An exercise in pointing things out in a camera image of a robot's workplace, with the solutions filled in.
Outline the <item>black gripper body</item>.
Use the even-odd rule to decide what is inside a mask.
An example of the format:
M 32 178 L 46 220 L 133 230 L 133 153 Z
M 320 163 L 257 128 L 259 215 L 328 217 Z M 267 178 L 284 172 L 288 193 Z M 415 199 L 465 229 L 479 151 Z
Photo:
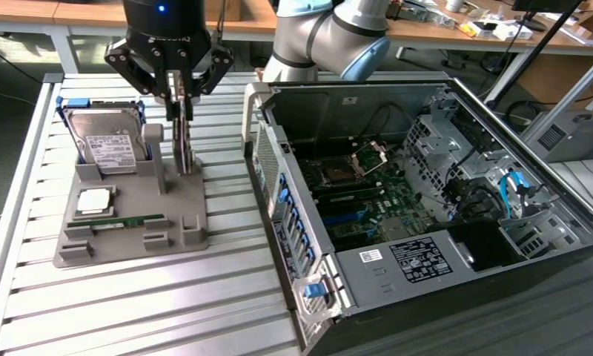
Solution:
M 153 69 L 192 70 L 212 42 L 205 3 L 198 0 L 124 1 L 126 42 Z

